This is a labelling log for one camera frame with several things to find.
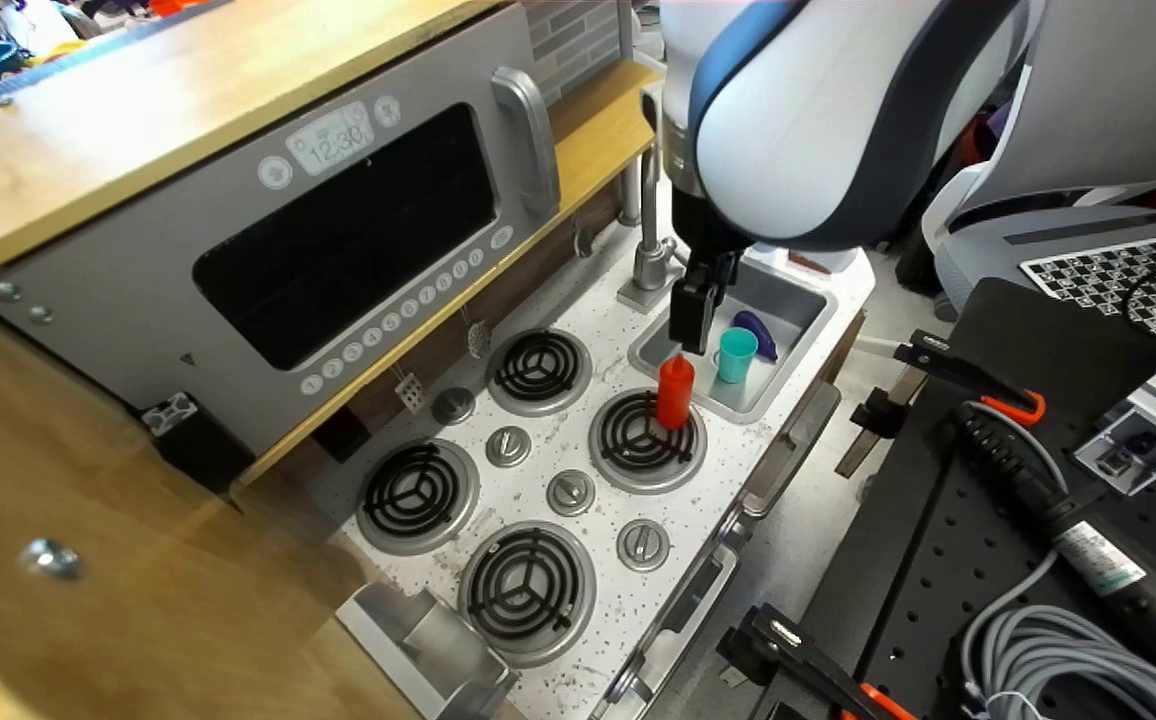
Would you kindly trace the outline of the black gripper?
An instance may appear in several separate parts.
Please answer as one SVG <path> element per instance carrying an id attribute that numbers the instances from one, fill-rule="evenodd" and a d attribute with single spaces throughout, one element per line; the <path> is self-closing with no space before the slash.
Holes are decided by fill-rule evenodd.
<path id="1" fill-rule="evenodd" d="M 752 245 L 708 197 L 672 191 L 672 229 L 692 249 L 685 281 L 672 285 L 666 335 L 685 350 L 703 350 L 710 306 L 735 281 Z"/>

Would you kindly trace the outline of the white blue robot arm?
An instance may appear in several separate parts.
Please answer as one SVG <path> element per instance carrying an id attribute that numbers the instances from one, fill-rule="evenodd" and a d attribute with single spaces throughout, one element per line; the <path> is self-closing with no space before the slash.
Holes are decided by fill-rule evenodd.
<path id="1" fill-rule="evenodd" d="M 752 245 L 1156 188 L 1156 0 L 661 0 L 661 40 L 689 350 Z"/>

